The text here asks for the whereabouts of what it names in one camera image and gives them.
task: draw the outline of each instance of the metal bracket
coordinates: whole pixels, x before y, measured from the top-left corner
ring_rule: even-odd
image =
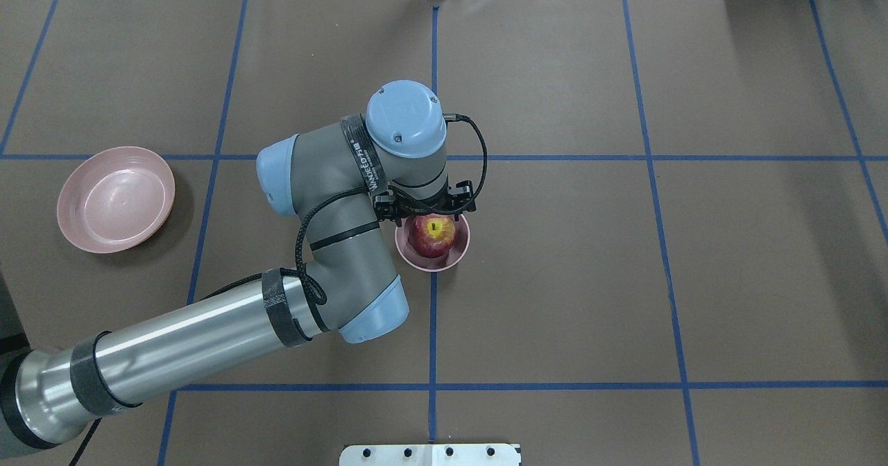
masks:
[[[339,466],[521,466],[518,444],[421,444],[351,446]]]

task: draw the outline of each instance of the pink plate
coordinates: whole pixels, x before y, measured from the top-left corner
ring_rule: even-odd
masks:
[[[77,248],[115,253],[164,224],[176,194],[169,165],[142,147],[114,147],[77,166],[58,194],[58,228]]]
[[[460,214],[459,221],[456,222],[456,239],[453,242],[453,248],[447,251],[440,258],[426,258],[416,253],[412,245],[407,241],[409,229],[413,227],[413,216],[404,219],[402,226],[394,230],[394,245],[398,249],[400,257],[404,258],[413,268],[422,271],[444,271],[453,267],[466,255],[466,249],[469,248],[470,237],[469,222],[466,222],[466,215]]]

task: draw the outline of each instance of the red apple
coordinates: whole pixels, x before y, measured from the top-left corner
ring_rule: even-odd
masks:
[[[420,257],[443,257],[453,248],[456,223],[447,214],[421,214],[413,218],[407,241]]]

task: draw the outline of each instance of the black cable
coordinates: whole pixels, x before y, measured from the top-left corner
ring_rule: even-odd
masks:
[[[302,241],[305,240],[305,232],[308,231],[308,223],[311,222],[311,219],[314,218],[315,214],[317,214],[320,210],[322,210],[327,205],[330,205],[342,198],[347,198],[351,196],[356,196],[358,194],[367,193],[367,187],[358,187],[356,189],[352,189],[349,191],[342,191],[339,194],[336,194],[327,200],[323,201],[321,204],[313,207],[305,216],[302,217],[302,225],[299,226],[299,235],[296,238],[296,277],[299,277],[299,280],[302,282],[302,292],[305,293],[305,299],[310,302],[314,302],[314,304],[323,305],[327,302],[327,293],[324,292],[323,287],[318,284],[317,280],[314,277],[308,275],[308,271],[305,270],[305,262],[302,261]]]
[[[400,190],[397,187],[389,186],[391,191],[397,194],[399,197],[405,198],[408,200],[410,204],[415,207],[418,207],[421,210],[428,211],[429,213],[436,214],[460,214],[469,208],[470,204],[475,202],[475,198],[478,198],[479,194],[481,194],[481,189],[484,187],[484,181],[486,176],[488,176],[488,144],[484,141],[484,135],[481,134],[481,130],[478,128],[478,125],[475,124],[475,121],[472,121],[472,118],[468,116],[463,116],[462,114],[454,114],[453,119],[448,119],[447,122],[464,122],[469,123],[472,126],[472,129],[475,129],[475,134],[478,135],[478,141],[481,144],[481,178],[478,181],[478,189],[475,190],[475,193],[472,194],[472,197],[463,204],[463,206],[457,207],[457,209],[438,209],[429,206],[428,204],[423,203],[421,200],[416,200],[410,194],[407,194],[405,191]],[[307,269],[305,269],[305,262],[302,261],[302,242],[305,241],[305,232],[308,231],[308,224],[311,223],[311,219],[314,218],[315,214],[317,214],[324,207],[330,206],[334,202],[341,200],[342,198],[347,198],[351,196],[356,196],[359,194],[366,194],[367,187],[358,187],[355,189],[351,189],[348,191],[342,191],[338,194],[327,198],[322,203],[317,204],[317,206],[313,207],[308,211],[304,216],[302,216],[302,225],[299,225],[299,233],[296,238],[296,267],[295,269],[282,269],[280,272],[282,275],[290,276],[290,277],[299,277],[299,280],[302,282],[302,291],[305,293],[305,299],[309,302],[314,302],[314,304],[323,305],[327,302],[327,293],[324,292],[321,284],[314,279],[314,277],[308,275]],[[261,273],[256,273],[251,275],[250,277],[244,277],[243,279],[237,280],[237,282],[232,282],[231,284],[216,290],[210,295],[205,296],[203,299],[211,298],[215,295],[221,295],[222,293],[228,292],[235,287],[243,286],[244,284],[254,282],[254,280],[262,279]]]
[[[80,442],[80,447],[77,448],[77,452],[74,454],[74,457],[71,458],[71,462],[67,463],[67,466],[76,466],[77,462],[80,460],[80,456],[83,456],[86,446],[89,445],[89,440],[91,440],[92,435],[96,433],[96,428],[99,427],[99,422],[102,422],[102,418],[93,421],[92,426],[89,426],[89,431],[86,432],[86,436],[83,437],[83,441]]]
[[[414,198],[410,194],[407,194],[405,191],[400,190],[397,187],[393,187],[391,185],[389,186],[391,191],[394,192],[396,195],[398,195],[399,197],[405,198],[405,200],[408,200],[408,202],[410,204],[412,204],[414,207],[418,207],[419,209],[421,209],[423,211],[428,211],[429,213],[435,213],[435,214],[460,214],[460,213],[462,213],[467,208],[469,208],[470,204],[475,202],[475,198],[478,198],[479,194],[481,194],[481,188],[484,187],[484,180],[486,179],[486,176],[488,176],[488,144],[486,144],[484,141],[484,135],[481,134],[481,130],[478,129],[478,125],[475,124],[475,121],[472,121],[472,118],[470,118],[468,116],[463,116],[462,114],[454,114],[454,118],[455,119],[453,119],[453,121],[460,121],[460,122],[464,122],[464,123],[469,123],[469,125],[472,126],[472,129],[475,129],[475,134],[478,135],[478,141],[480,141],[480,144],[481,144],[481,154],[482,154],[481,179],[478,181],[478,189],[475,191],[474,194],[472,194],[472,197],[470,197],[469,200],[467,200],[466,203],[463,204],[463,206],[457,207],[457,209],[440,209],[440,208],[431,207],[428,204],[425,204],[424,202],[422,202],[421,200],[416,200],[416,198]]]
[[[207,298],[212,298],[213,296],[221,295],[222,293],[227,293],[228,291],[231,291],[235,287],[243,286],[244,284],[247,284],[248,282],[253,282],[254,280],[259,280],[259,279],[262,279],[262,274],[261,273],[254,273],[250,277],[244,277],[243,279],[237,280],[237,282],[232,282],[231,284],[229,284],[225,287],[222,287],[220,289],[216,289],[216,291],[209,293],[209,295],[203,296],[203,299],[201,301],[203,301]]]
[[[305,293],[305,299],[309,302],[314,302],[314,304],[323,305],[327,302],[327,293],[324,292],[321,284],[314,279],[314,277],[308,275],[308,271],[305,270],[305,262],[302,261],[302,242],[305,240],[305,232],[308,230],[308,223],[311,223],[311,219],[314,218],[315,214],[317,214],[324,207],[329,206],[330,204],[341,200],[342,198],[346,198],[349,196],[355,196],[358,194],[367,193],[367,188],[359,187],[357,189],[352,189],[349,191],[342,191],[339,194],[336,194],[327,200],[323,201],[321,204],[313,207],[305,216],[302,217],[302,225],[299,225],[299,233],[296,238],[296,267],[295,269],[280,269],[280,274],[289,277],[299,277],[299,280],[302,282],[302,291]],[[250,277],[244,277],[240,280],[235,280],[231,284],[220,288],[219,290],[210,293],[210,295],[205,296],[203,299],[212,298],[216,295],[221,295],[222,293],[226,293],[231,291],[235,287],[243,286],[244,284],[254,282],[254,280],[262,279],[261,273],[254,273]]]

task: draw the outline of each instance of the grid line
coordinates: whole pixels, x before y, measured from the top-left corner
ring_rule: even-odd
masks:
[[[0,160],[87,160],[95,154],[0,154]],[[252,162],[256,154],[161,154],[172,162]],[[480,154],[450,154],[451,162],[479,162]],[[888,162],[888,156],[652,154],[655,162]],[[644,154],[489,154],[489,162],[646,162]]]
[[[432,7],[432,93],[438,94],[438,11]],[[429,277],[429,443],[438,437],[438,273]]]
[[[25,91],[28,89],[28,83],[31,82],[31,74],[34,72],[35,65],[37,65],[37,58],[40,56],[40,50],[44,46],[44,40],[46,40],[46,34],[50,30],[50,23],[53,21],[53,15],[55,14],[57,5],[58,0],[53,0],[53,3],[50,4],[50,9],[46,14],[44,27],[40,30],[40,37],[37,38],[37,44],[34,46],[34,53],[31,54],[31,61],[28,62],[25,77],[22,78],[22,86],[19,87],[19,94],[16,95],[15,103],[12,105],[9,121],[6,122],[6,129],[3,131],[3,139],[0,139],[0,154],[3,154],[3,151],[6,150],[6,144],[9,142],[9,137],[12,134],[12,126],[15,125],[15,117],[19,115],[19,106],[22,105],[22,99],[25,99]]]
[[[888,380],[637,381],[637,383],[195,383],[180,392],[334,391],[645,391],[888,388]]]
[[[675,302],[675,287],[672,285],[672,268],[669,267],[669,249],[666,246],[666,233],[663,229],[663,213],[660,210],[660,194],[657,191],[657,175],[654,172],[654,157],[651,153],[651,140],[647,134],[647,115],[644,114],[644,97],[641,93],[641,77],[638,75],[638,59],[635,58],[635,42],[632,37],[632,19],[629,1],[622,0],[622,14],[626,21],[626,39],[629,43],[629,58],[632,64],[632,80],[635,84],[635,100],[638,103],[638,119],[641,122],[641,137],[644,140],[644,156],[647,158],[647,177],[651,185],[651,196],[654,200],[654,220],[657,224],[657,237],[660,241],[660,258],[663,260],[663,272],[666,275],[666,287],[669,293],[669,310],[672,311],[672,337],[675,340],[675,353],[678,359],[678,375],[681,378],[682,397],[685,400],[685,421],[688,423],[688,440],[691,446],[691,459],[694,466],[700,465],[700,453],[697,447],[697,430],[694,427],[694,409],[691,404],[691,391],[688,389],[688,369],[685,367],[685,349],[681,342],[681,327],[678,323],[678,306]]]
[[[202,226],[197,244],[196,260],[194,260],[193,274],[191,274],[191,283],[189,285],[188,304],[194,301],[194,291],[196,291],[196,280],[200,269],[200,255],[203,253],[203,238],[206,233],[206,227],[209,220],[210,204],[212,204],[212,192],[215,184],[216,173],[218,173],[219,162],[226,160],[254,160],[256,154],[222,154],[221,147],[225,133],[225,123],[228,118],[228,106],[231,99],[232,86],[234,86],[234,71],[239,52],[242,29],[244,29],[244,19],[247,9],[248,0],[241,2],[240,21],[238,23],[237,35],[235,37],[234,51],[232,52],[232,64],[228,77],[228,84],[225,91],[225,102],[223,103],[222,115],[219,122],[219,133],[216,137],[216,148],[213,154],[166,154],[163,157],[167,160],[211,160],[213,162],[212,170],[210,170],[210,183],[208,184],[207,197],[204,204]],[[648,175],[651,183],[652,197],[654,200],[654,213],[656,213],[658,236],[660,239],[660,254],[663,258],[664,273],[666,273],[667,284],[669,286],[669,301],[672,308],[673,317],[673,334],[676,341],[676,357],[678,358],[679,374],[681,381],[641,381],[640,383],[437,383],[437,274],[432,274],[430,284],[430,358],[429,358],[429,383],[323,383],[323,384],[262,384],[262,383],[206,383],[206,384],[190,384],[178,390],[169,393],[169,402],[164,420],[164,434],[162,434],[161,448],[158,456],[158,466],[162,466],[165,462],[166,450],[169,443],[169,434],[171,433],[171,424],[175,411],[175,403],[179,392],[214,392],[214,391],[427,391],[429,394],[429,438],[430,441],[435,440],[436,435],[436,391],[596,391],[596,390],[682,390],[685,396],[685,414],[688,419],[689,437],[691,440],[692,457],[694,464],[699,464],[699,455],[697,452],[697,438],[695,437],[694,422],[692,421],[692,409],[690,402],[689,390],[750,390],[750,389],[835,389],[835,388],[888,388],[888,380],[812,380],[812,381],[688,381],[686,376],[684,354],[680,339],[680,329],[678,325],[678,311],[676,310],[674,287],[672,285],[672,273],[669,269],[668,250],[666,248],[665,234],[663,232],[663,216],[660,212],[659,195],[656,187],[656,175],[654,175],[654,162],[857,162],[860,163],[862,174],[868,187],[870,198],[876,210],[879,224],[882,228],[882,235],[888,242],[888,227],[886,227],[885,217],[882,213],[881,206],[876,196],[875,187],[869,175],[868,162],[888,162],[888,156],[865,156],[860,146],[859,138],[853,127],[853,121],[848,111],[844,94],[838,82],[837,75],[828,52],[827,42],[825,40],[819,20],[815,0],[809,0],[815,26],[818,32],[821,50],[824,55],[825,63],[830,72],[830,78],[837,94],[840,107],[842,109],[844,120],[848,128],[849,135],[852,139],[856,155],[854,156],[782,156],[782,155],[654,155],[651,151],[650,139],[647,133],[647,118],[644,115],[644,103],[641,93],[640,77],[638,76],[638,63],[635,58],[635,48],[631,32],[631,17],[627,0],[622,0],[624,4],[624,17],[628,43],[630,48],[631,64],[633,78],[635,81],[635,95],[638,101],[638,113],[640,113],[640,121],[642,125],[642,135],[644,139],[645,154],[615,154],[615,155],[573,155],[573,154],[542,154],[542,155],[524,155],[524,154],[500,154],[491,155],[489,159],[492,162],[646,162],[648,166]],[[0,140],[0,160],[83,160],[91,157],[92,154],[5,154],[7,143],[12,134],[12,128],[19,111],[20,103],[26,93],[31,74],[35,68],[35,64],[40,54],[42,44],[47,36],[48,29],[58,0],[51,2],[51,7],[44,21],[40,37],[32,54],[31,62],[29,62],[28,70],[19,88],[19,93],[10,113],[9,121],[3,132],[3,138]],[[432,91],[438,93],[438,7],[432,8]],[[460,162],[465,160],[480,160],[479,155],[450,155],[449,160]]]
[[[200,232],[197,236],[197,249],[194,251],[194,264],[191,267],[191,282],[188,286],[188,298],[186,304],[193,304],[194,293],[197,290],[197,277],[200,274],[200,259],[203,258],[203,242],[207,235],[207,225],[210,220],[210,207],[212,207],[213,190],[216,185],[216,173],[219,172],[219,160],[222,153],[222,141],[225,139],[225,125],[228,122],[228,105],[231,102],[231,90],[234,87],[234,73],[237,70],[237,56],[241,48],[241,36],[244,33],[244,20],[247,17],[247,3],[250,0],[241,0],[241,14],[237,23],[237,33],[234,37],[234,48],[231,53],[231,65],[228,69],[228,83],[225,85],[225,99],[222,102],[222,115],[219,118],[219,133],[216,134],[216,150],[213,154],[213,165],[210,169],[210,181],[207,184],[207,195],[203,201],[203,216],[200,220]],[[164,433],[161,435],[161,447],[157,454],[157,466],[164,466],[166,451],[169,446],[169,434],[172,430],[172,417],[176,411],[176,391],[169,393],[167,403],[167,416],[164,421]]]
[[[848,127],[848,135],[851,136],[851,142],[854,144],[854,151],[857,153],[857,162],[860,163],[860,171],[863,172],[863,179],[866,182],[866,190],[869,191],[869,197],[872,199],[873,207],[875,207],[876,210],[876,218],[879,220],[879,226],[882,227],[882,237],[885,239],[885,243],[888,244],[888,225],[885,225],[885,215],[882,214],[882,206],[879,204],[879,197],[876,196],[876,188],[873,185],[873,180],[869,177],[869,169],[866,167],[866,158],[863,156],[860,140],[857,138],[857,132],[854,130],[854,123],[851,121],[851,113],[848,112],[848,105],[844,100],[842,87],[838,82],[837,75],[835,75],[835,68],[833,68],[832,58],[830,57],[830,49],[827,46],[826,38],[823,36],[823,26],[821,26],[821,17],[817,11],[817,2],[815,0],[808,0],[808,2],[811,4],[811,15],[814,17],[814,26],[817,28],[817,37],[821,40],[823,60],[827,65],[827,71],[830,72],[830,79],[832,80],[835,89],[835,97],[837,97],[838,105],[842,109],[844,124]]]

